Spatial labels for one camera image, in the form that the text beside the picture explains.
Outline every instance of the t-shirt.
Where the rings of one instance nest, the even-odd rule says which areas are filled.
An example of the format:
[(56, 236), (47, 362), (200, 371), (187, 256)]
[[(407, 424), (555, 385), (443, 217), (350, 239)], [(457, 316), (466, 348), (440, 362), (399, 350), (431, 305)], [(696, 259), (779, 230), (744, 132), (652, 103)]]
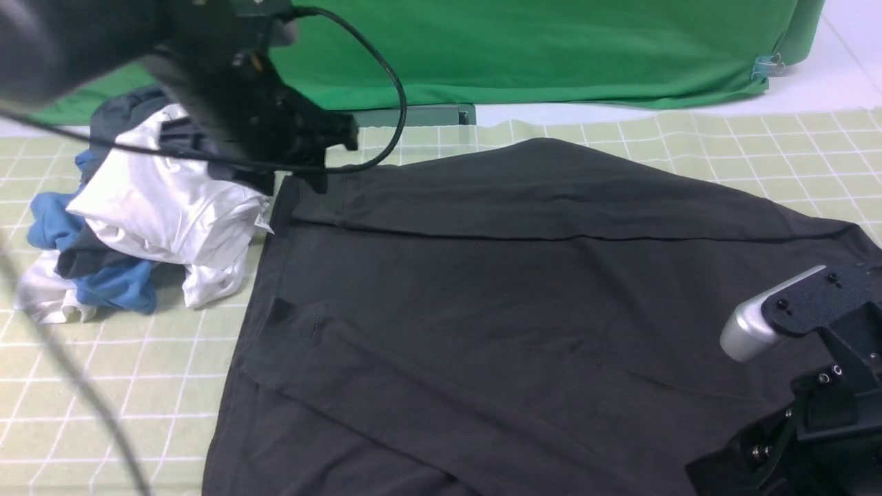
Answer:
[(684, 465), (829, 364), (748, 364), (735, 306), (860, 227), (588, 148), (518, 145), (286, 179), (203, 494), (684, 496)]

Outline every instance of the pile of clothes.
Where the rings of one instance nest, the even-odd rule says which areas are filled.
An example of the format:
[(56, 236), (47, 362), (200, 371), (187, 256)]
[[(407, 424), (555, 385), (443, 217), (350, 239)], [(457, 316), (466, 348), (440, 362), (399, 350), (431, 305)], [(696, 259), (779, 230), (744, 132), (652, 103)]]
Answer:
[[(105, 102), (90, 125), (92, 136), (117, 144), (214, 151), (155, 86)], [(22, 275), (17, 309), (49, 324), (89, 320), (102, 306), (150, 314), (160, 263), (186, 269), (189, 308), (242, 287), (248, 245), (269, 230), (272, 173), (243, 177), (208, 162), (98, 146), (74, 162), (82, 174), (75, 192), (42, 192), (31, 203), (27, 242), (43, 252)]]

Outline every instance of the black cable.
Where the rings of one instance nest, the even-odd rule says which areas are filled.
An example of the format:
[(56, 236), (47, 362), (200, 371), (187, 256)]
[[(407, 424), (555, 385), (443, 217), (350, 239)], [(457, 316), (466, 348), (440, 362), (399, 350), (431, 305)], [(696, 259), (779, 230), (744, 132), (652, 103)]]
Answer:
[(331, 168), (331, 169), (316, 169), (313, 167), (304, 167), (304, 166), (296, 166), (289, 165), (283, 163), (275, 163), (275, 162), (259, 162), (259, 161), (250, 161), (246, 159), (234, 159), (230, 157), (219, 156), (215, 154), (204, 154), (204, 153), (193, 153), (193, 152), (176, 152), (176, 151), (165, 151), (165, 150), (153, 150), (151, 148), (143, 148), (143, 147), (134, 147), (132, 145), (124, 145), (121, 143), (116, 143), (114, 141), (110, 141), (108, 139), (100, 139), (100, 138), (90, 138), (84, 134), (79, 134), (78, 132), (68, 131), (64, 128), (58, 127), (54, 124), (50, 124), (47, 122), (43, 122), (39, 119), (34, 119), (29, 116), (21, 116), (14, 112), (9, 112), (7, 110), (0, 109), (0, 117), (5, 119), (9, 119), (12, 122), (22, 124), (27, 127), (32, 127), (34, 129), (39, 129), (45, 132), (51, 132), (53, 134), (57, 134), (59, 136), (64, 136), (65, 138), (75, 139), (76, 141), (82, 141), (84, 143), (88, 143), (90, 145), (96, 145), (98, 147), (107, 147), (113, 148), (116, 150), (122, 150), (124, 152), (129, 152), (132, 154), (142, 154), (142, 155), (151, 155), (156, 157), (166, 157), (180, 160), (197, 160), (197, 161), (208, 161), (219, 164), (226, 165), (235, 165), (239, 167), (247, 167), (251, 169), (275, 169), (275, 170), (284, 170), (287, 172), (293, 172), (295, 174), (352, 174), (355, 172), (362, 172), (364, 170), (370, 169), (380, 162), (385, 160), (389, 154), (395, 149), (398, 145), (398, 141), (401, 138), (401, 133), (404, 132), (404, 124), (407, 121), (407, 97), (404, 93), (404, 86), (401, 85), (401, 80), (398, 78), (398, 74), (395, 73), (395, 70), (389, 65), (388, 62), (383, 58), (382, 55), (377, 51), (376, 48), (368, 41), (361, 33), (355, 29), (354, 26), (349, 24), (345, 19), (341, 18), (337, 14), (328, 11), (326, 9), (322, 9), (319, 7), (296, 7), (292, 9), (290, 12), (290, 19), (297, 19), (302, 17), (309, 16), (321, 16), (332, 20), (337, 23), (343, 29), (347, 30), (350, 34), (352, 34), (365, 49), (377, 60), (386, 74), (389, 76), (389, 79), (392, 80), (392, 85), (395, 86), (395, 91), (398, 93), (398, 100), (400, 105), (400, 113), (398, 117), (398, 123), (395, 125), (395, 132), (392, 134), (392, 138), (389, 139), (389, 144), (381, 151), (376, 157), (370, 159), (369, 161), (357, 165), (347, 165), (339, 168)]
[[(2, 276), (0, 279), (4, 280), (6, 286), (4, 290), (9, 291), (9, 294), (11, 295), (15, 294), (15, 284), (19, 279), (18, 274), (16, 274), (15, 267), (12, 265), (9, 257), (4, 256), (3, 254), (0, 254), (0, 275)], [(101, 423), (104, 424), (104, 427), (110, 432), (114, 444), (116, 444), (119, 448), (120, 454), (123, 456), (125, 468), (129, 471), (129, 475), (135, 483), (135, 488), (138, 490), (138, 494), (140, 496), (150, 496), (150, 485), (147, 482), (147, 477), (145, 477), (140, 465), (138, 465), (135, 451), (132, 449), (131, 443), (117, 423), (113, 412), (104, 400), (101, 399), (101, 396), (95, 391), (95, 388), (86, 378), (83, 371), (81, 371), (77, 364), (68, 356), (67, 351), (64, 350), (64, 346), (56, 340), (52, 331), (32, 319), (31, 323), (33, 324), (32, 327), (34, 328), (34, 332), (46, 344), (46, 349), (49, 351), (49, 354), (59, 365), (61, 365), (64, 375), (67, 376), (68, 380), (77, 389), (83, 399), (92, 406), (95, 415), (98, 416)]]
[[(77, 141), (86, 142), (91, 145), (97, 145), (99, 147), (109, 147), (123, 150), (125, 152), (130, 152), (134, 154), (145, 154), (183, 160), (210, 161), (215, 163), (225, 163), (228, 165), (238, 165), (241, 167), (250, 168), (272, 168), (305, 174), (315, 174), (318, 172), (324, 172), (326, 174), (351, 174), (354, 172), (367, 170), (378, 165), (383, 159), (389, 156), (395, 146), (398, 145), (398, 141), (401, 138), (401, 133), (404, 132), (404, 124), (407, 120), (407, 97), (404, 94), (404, 87), (401, 85), (401, 81), (400, 79), (398, 79), (398, 75), (395, 74), (395, 71), (392, 69), (392, 67), (390, 67), (385, 59), (379, 54), (379, 52), (377, 52), (377, 49), (375, 49), (374, 46), (371, 45), (370, 42), (367, 41), (364, 36), (359, 33), (352, 25), (350, 25), (346, 20), (344, 20), (337, 14), (318, 7), (306, 7), (294, 9), (291, 12), (291, 15), (293, 16), (292, 19), (298, 17), (322, 16), (334, 21), (335, 23), (346, 29), (350, 34), (352, 34), (370, 52), (370, 54), (374, 56), (374, 58), (383, 67), (386, 74), (388, 74), (389, 78), (392, 80), (392, 84), (395, 86), (395, 90), (398, 92), (399, 96), (399, 120), (398, 124), (395, 127), (395, 133), (389, 140), (389, 144), (386, 145), (386, 148), (384, 148), (383, 151), (381, 151), (373, 159), (358, 165), (350, 165), (337, 169), (316, 170), (313, 168), (297, 167), (272, 162), (238, 160), (228, 157), (216, 156), (213, 154), (164, 152), (161, 150), (152, 150), (150, 148), (132, 147), (129, 145), (117, 144), (116, 142), (105, 139), (90, 138), (88, 136), (57, 127), (53, 124), (45, 123), (37, 119), (32, 119), (28, 116), (20, 116), (18, 114), (11, 113), (3, 109), (0, 109), (0, 116), (18, 124), (33, 127), (35, 129), (39, 129), (45, 132), (51, 132), (53, 134), (64, 136), (69, 139), (75, 139)], [(14, 294), (16, 292), (15, 282), (19, 279), (19, 275), (17, 274), (17, 271), (15, 270), (15, 267), (12, 265), (11, 261), (2, 254), (0, 254), (0, 279), (4, 280), (7, 286), (5, 289), (8, 290), (10, 294)], [(150, 484), (144, 474), (144, 471), (141, 469), (141, 466), (138, 463), (138, 459), (135, 456), (134, 449), (132, 448), (131, 443), (129, 442), (125, 433), (122, 431), (120, 425), (116, 421), (116, 418), (110, 407), (108, 407), (107, 404), (101, 399), (101, 396), (98, 395), (98, 393), (95, 391), (95, 388), (92, 386), (91, 382), (83, 373), (83, 371), (79, 369), (75, 361), (71, 359), (70, 356), (68, 356), (67, 352), (64, 350), (64, 346), (56, 340), (52, 331), (42, 324), (38, 324), (32, 319), (31, 324), (33, 325), (34, 333), (37, 334), (37, 336), (39, 336), (46, 344), (46, 348), (49, 351), (49, 354), (56, 360), (56, 362), (58, 362), (59, 365), (61, 365), (61, 368), (64, 371), (64, 374), (67, 376), (68, 380), (77, 389), (79, 394), (82, 395), (82, 397), (92, 406), (95, 414), (104, 424), (108, 432), (110, 432), (111, 437), (113, 438), (113, 442), (119, 448), (120, 454), (123, 457), (123, 464), (129, 472), (131, 479), (134, 481), (137, 493), (140, 496), (151, 496), (152, 492), (150, 490)]]

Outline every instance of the blue fabric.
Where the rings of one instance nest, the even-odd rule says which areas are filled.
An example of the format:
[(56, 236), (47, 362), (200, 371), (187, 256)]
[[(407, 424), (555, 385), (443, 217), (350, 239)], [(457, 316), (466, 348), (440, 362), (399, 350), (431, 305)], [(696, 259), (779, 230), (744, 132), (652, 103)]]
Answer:
[[(31, 201), (34, 225), (27, 231), (27, 242), (41, 250), (67, 249), (86, 225), (82, 217), (65, 210), (73, 194), (44, 192)], [(150, 283), (150, 260), (125, 260), (104, 267), (96, 274), (73, 279), (77, 300), (93, 306), (123, 308), (149, 314), (156, 311), (156, 288)]]
[(73, 159), (73, 163), (77, 164), (80, 174), (85, 174), (89, 169), (93, 169), (93, 163), (97, 160), (92, 150), (86, 150), (82, 154), (77, 155)]

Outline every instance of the white fabric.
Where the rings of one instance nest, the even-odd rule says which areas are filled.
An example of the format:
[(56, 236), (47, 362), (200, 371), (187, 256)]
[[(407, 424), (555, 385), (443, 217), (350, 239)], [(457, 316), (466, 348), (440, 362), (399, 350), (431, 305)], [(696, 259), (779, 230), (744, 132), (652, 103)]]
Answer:
[[(186, 116), (169, 105), (117, 143), (156, 149), (164, 121)], [(133, 257), (187, 267), (192, 308), (236, 293), (248, 244), (269, 198), (211, 179), (207, 163), (112, 150), (67, 211), (82, 215), (104, 244)]]
[(73, 281), (56, 274), (60, 253), (58, 250), (41, 253), (22, 274), (16, 288), (13, 308), (24, 311), (40, 324), (86, 322), (95, 315), (95, 307), (77, 300)]
[(186, 266), (187, 278), (183, 281), (183, 304), (198, 308), (214, 300), (234, 295), (245, 280), (245, 256), (243, 252), (235, 263), (224, 270), (208, 267)]

